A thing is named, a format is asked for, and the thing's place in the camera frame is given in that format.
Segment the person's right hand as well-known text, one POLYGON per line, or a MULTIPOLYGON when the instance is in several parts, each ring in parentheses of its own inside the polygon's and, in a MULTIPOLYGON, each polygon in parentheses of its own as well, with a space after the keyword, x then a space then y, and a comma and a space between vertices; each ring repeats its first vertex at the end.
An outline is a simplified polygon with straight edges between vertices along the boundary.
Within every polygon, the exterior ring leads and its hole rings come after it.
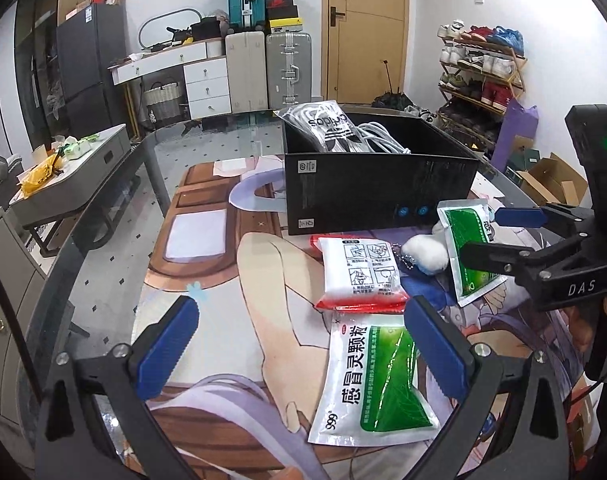
MULTIPOLYGON (((607 314, 607 297, 603 301, 604 312, 607 314)), ((580 313, 577 307, 565 309, 568 318, 568 329, 573 337, 573 344, 580 352, 586 352, 594 337, 594 330, 589 321, 580 313)))

